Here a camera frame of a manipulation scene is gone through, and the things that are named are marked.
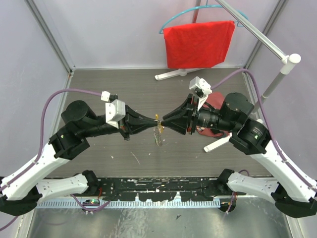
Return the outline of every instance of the silver surface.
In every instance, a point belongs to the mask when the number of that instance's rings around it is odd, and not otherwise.
[[[258,38],[272,53],[274,53],[280,60],[285,58],[286,54],[277,47],[268,37],[245,19],[237,10],[230,6],[224,0],[216,0],[224,9],[226,9],[234,18],[236,18],[248,31],[250,31],[256,38]]]
[[[291,233],[286,216],[273,204],[239,197],[229,215],[216,208],[107,209],[93,215],[80,209],[35,209],[27,237],[288,238]]]
[[[138,113],[152,118],[158,114],[161,119],[185,101],[190,93],[189,82],[195,76],[213,85],[234,70],[203,69],[163,81],[156,81],[154,75],[170,69],[77,70],[70,88],[118,94],[120,100]],[[248,96],[242,74],[232,77],[217,91],[224,96],[230,92]],[[105,104],[98,97],[69,93],[65,106],[74,100],[84,100],[97,115],[105,113]],[[50,177],[69,177],[84,170],[93,170],[98,177],[217,177],[225,168],[247,169],[254,176],[270,175],[230,143],[207,154],[203,147],[215,141],[213,138],[198,133],[181,135],[168,128],[161,138],[163,146],[157,146],[152,128],[132,135],[130,141],[124,141],[120,134],[88,138],[91,147]]]

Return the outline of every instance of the white stand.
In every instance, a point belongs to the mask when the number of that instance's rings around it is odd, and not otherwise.
[[[263,123],[263,120],[262,119],[257,119],[257,122]],[[219,139],[219,140],[217,140],[217,141],[215,141],[215,142],[213,142],[213,143],[211,143],[209,145],[206,145],[204,147],[204,151],[206,153],[209,153],[209,152],[213,151],[214,149],[220,147],[221,145],[224,145],[224,144],[228,143],[230,137],[232,137],[232,133],[230,133],[228,136],[226,136],[224,138],[221,138],[221,139]]]
[[[202,68],[188,68],[188,69],[180,68],[178,70],[171,71],[168,73],[162,73],[162,74],[155,75],[155,79],[157,81],[161,81],[163,79],[172,78],[175,76],[185,76],[185,75],[187,75],[187,73],[194,72],[194,71],[197,71],[200,69],[202,69]]]

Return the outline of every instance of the metal frame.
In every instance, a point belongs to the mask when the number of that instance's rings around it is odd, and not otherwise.
[[[264,35],[267,36],[271,32],[272,28],[274,27],[277,19],[279,18],[281,12],[284,10],[287,3],[288,3],[288,0],[279,0],[278,1],[271,16],[269,17],[269,19],[264,27],[264,30],[263,30]],[[261,41],[258,40],[257,44],[255,45],[255,47],[253,48],[253,50],[251,52],[249,59],[246,62],[246,65],[244,66],[244,68],[246,68],[246,69],[250,68],[251,63],[252,63],[253,59],[255,58],[256,54],[258,53],[258,51],[260,50],[261,46],[262,46]]]
[[[245,68],[249,68],[253,59],[255,58],[255,55],[258,53],[260,47],[261,47],[261,43],[264,44],[266,47],[268,47],[279,59],[284,59],[286,57],[286,54],[279,49],[272,41],[270,41],[265,34],[268,34],[271,29],[274,26],[274,23],[276,22],[277,18],[279,17],[280,13],[282,12],[282,10],[284,9],[285,5],[287,4],[288,0],[279,0],[279,2],[277,3],[272,15],[269,18],[269,21],[267,22],[263,33],[260,32],[258,29],[256,29],[252,24],[250,24],[248,21],[245,21],[243,19],[242,16],[240,16],[239,14],[237,14],[237,12],[235,12],[235,10],[228,5],[225,1],[223,0],[216,0],[220,5],[223,6],[223,8],[225,8],[233,17],[235,17],[242,25],[244,25],[256,38],[258,38],[258,42],[256,44],[256,46],[254,47],[246,65]],[[68,58],[66,59],[65,55],[63,54],[63,51],[61,50],[60,46],[58,45],[57,41],[55,40],[51,30],[49,29],[47,23],[44,21],[41,13],[39,12],[39,9],[37,8],[34,0],[25,0],[25,2],[27,3],[27,5],[29,6],[31,12],[33,13],[35,19],[37,20],[37,22],[39,23],[40,27],[42,28],[44,34],[46,35],[46,37],[48,38],[48,41],[50,42],[50,44],[52,45],[53,49],[55,50],[56,54],[58,55],[58,57],[60,58],[62,64],[64,65],[65,69],[67,70],[67,72],[69,72],[69,78],[66,82],[65,87],[67,88],[69,86],[70,80],[73,76],[74,70],[76,69],[74,64],[71,62],[71,59]],[[201,0],[196,0],[196,5],[200,5],[201,4]],[[196,22],[197,20],[197,16],[198,16],[198,11],[196,10],[193,14],[193,20],[192,22]],[[250,78],[244,74],[244,77],[246,79],[246,84],[247,84],[247,88],[249,90],[249,92],[254,92],[254,88],[253,88],[253,84],[250,83]],[[65,99],[66,99],[67,94],[64,94],[61,102],[60,102],[60,110],[63,109],[63,105],[65,103]],[[255,98],[251,97],[251,101],[252,103],[255,103]],[[58,124],[59,124],[59,116],[56,117],[55,119],[55,126],[52,130],[52,133],[57,129]],[[23,215],[22,219],[20,220],[20,224],[19,224],[19,228],[16,234],[16,238],[26,238],[28,235],[28,231],[31,225],[31,221],[33,218],[33,214],[34,211],[31,211],[25,215]],[[292,219],[292,218],[287,218],[291,232],[293,237],[303,237],[303,234],[301,232],[301,228],[300,225],[297,221],[297,219]]]
[[[34,18],[38,22],[43,33],[47,37],[49,43],[51,44],[54,51],[56,52],[57,56],[59,57],[60,61],[64,65],[66,71],[71,74],[74,71],[75,65],[72,62],[70,55],[67,54],[67,57],[66,57],[65,54],[63,53],[63,52],[67,53],[66,47],[62,47],[62,49],[61,49],[61,46],[64,46],[63,43],[61,41],[59,41],[57,43],[57,40],[55,39],[54,35],[52,34],[51,29],[48,27],[42,14],[40,13],[39,8],[37,7],[37,4],[35,3],[35,1],[34,0],[25,0],[25,2],[28,5],[29,9],[31,10]]]
[[[255,105],[255,103],[257,103],[257,101],[258,101],[258,98],[257,98],[257,94],[256,94],[256,90],[254,88],[253,82],[252,82],[252,80],[251,80],[251,78],[249,77],[248,74],[243,72],[242,75],[244,77],[244,82],[246,84],[247,90],[249,92],[251,103],[253,105]],[[254,116],[254,119],[256,119],[256,120],[263,119],[263,115],[262,115],[262,111],[261,110],[257,110],[252,115]]]
[[[74,76],[74,73],[75,73],[75,71],[72,71],[69,74],[69,76],[68,76],[68,78],[66,80],[64,89],[69,88],[69,85],[70,85],[70,82],[71,82],[71,80],[72,80],[72,78]],[[50,136],[55,134],[57,132],[57,130],[58,130],[59,123],[60,123],[60,120],[61,120],[61,116],[60,115],[61,115],[61,113],[64,110],[64,106],[65,106],[65,103],[66,103],[67,95],[68,95],[68,92],[67,93],[63,93],[61,98],[60,98],[58,110],[57,110],[57,113],[56,113],[54,121],[53,121],[53,127],[52,127],[52,129],[50,131]]]
[[[81,201],[91,199],[91,197],[81,198]],[[106,201],[100,201],[100,206],[104,205]],[[45,201],[39,204],[36,209],[76,209],[80,208],[77,202],[72,197],[63,197]],[[129,201],[112,201],[104,209],[125,209],[125,208],[148,208],[148,209],[166,209],[166,208],[220,208],[220,199],[214,198],[213,201],[187,201],[182,202],[179,192],[175,196],[173,201],[170,202],[142,202],[136,199],[134,202]]]
[[[285,59],[286,54],[275,45],[268,37],[266,37],[261,31],[259,31],[254,25],[252,25],[247,19],[245,19],[236,9],[230,6],[224,0],[216,0],[224,9],[226,9],[235,19],[237,19],[252,35],[258,38],[273,54],[275,54],[280,60]]]

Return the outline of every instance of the red cloth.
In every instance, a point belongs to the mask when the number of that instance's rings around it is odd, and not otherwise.
[[[225,60],[233,21],[213,21],[163,29],[169,68],[211,68]]]

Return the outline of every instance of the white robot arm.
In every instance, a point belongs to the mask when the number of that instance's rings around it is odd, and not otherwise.
[[[71,178],[43,179],[89,148],[87,137],[120,133],[129,140],[130,135],[157,125],[155,119],[133,111],[116,95],[103,92],[102,100],[110,100],[105,104],[102,116],[96,116],[83,101],[71,103],[61,114],[65,126],[43,147],[39,160],[35,156],[16,172],[0,178],[1,212],[19,216],[48,199],[74,193],[95,194],[99,182],[92,171],[84,171]]]
[[[180,107],[163,117],[161,124],[181,134],[192,134],[196,126],[230,132],[228,137],[205,147],[205,151],[210,152],[230,142],[262,164],[277,181],[251,178],[225,169],[217,179],[219,187],[264,198],[291,217],[315,215],[317,182],[300,170],[279,147],[280,152],[277,151],[268,129],[260,121],[249,118],[254,106],[244,95],[230,93],[219,110],[204,108],[199,102],[206,100],[211,89],[203,81],[198,77],[191,81],[189,88],[198,97],[190,94]]]

